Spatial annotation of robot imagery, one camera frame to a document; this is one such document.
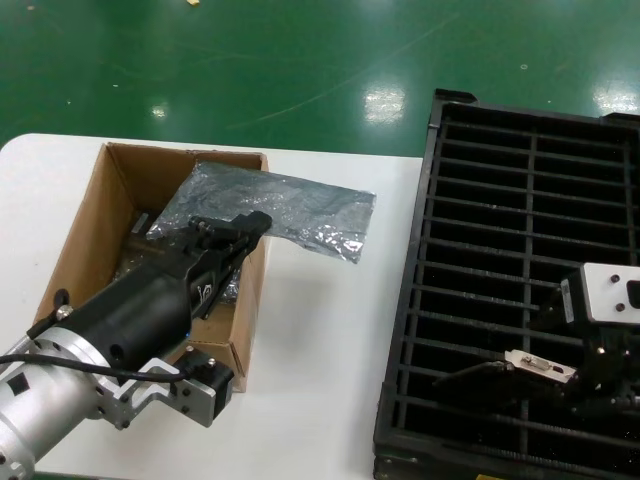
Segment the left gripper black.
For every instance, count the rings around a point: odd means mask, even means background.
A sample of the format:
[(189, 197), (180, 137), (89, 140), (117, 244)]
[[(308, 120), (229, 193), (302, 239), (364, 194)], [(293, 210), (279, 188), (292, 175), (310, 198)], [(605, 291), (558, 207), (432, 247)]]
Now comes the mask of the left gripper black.
[(204, 249), (174, 248), (145, 261), (75, 309), (63, 328), (86, 340), (114, 369), (136, 371), (173, 350), (193, 320), (215, 308), (272, 218), (260, 211), (230, 221), (193, 216), (191, 226)]

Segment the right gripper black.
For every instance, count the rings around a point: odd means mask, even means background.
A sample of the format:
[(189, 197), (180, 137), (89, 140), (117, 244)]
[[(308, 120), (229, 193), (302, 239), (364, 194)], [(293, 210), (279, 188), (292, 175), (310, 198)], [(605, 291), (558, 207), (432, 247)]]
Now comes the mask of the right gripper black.
[[(561, 280), (536, 316), (538, 330), (566, 327), (586, 350), (573, 376), (580, 389), (613, 393), (639, 386), (639, 268), (581, 266)], [(590, 394), (571, 403), (581, 416), (608, 416), (639, 410), (631, 391)]]

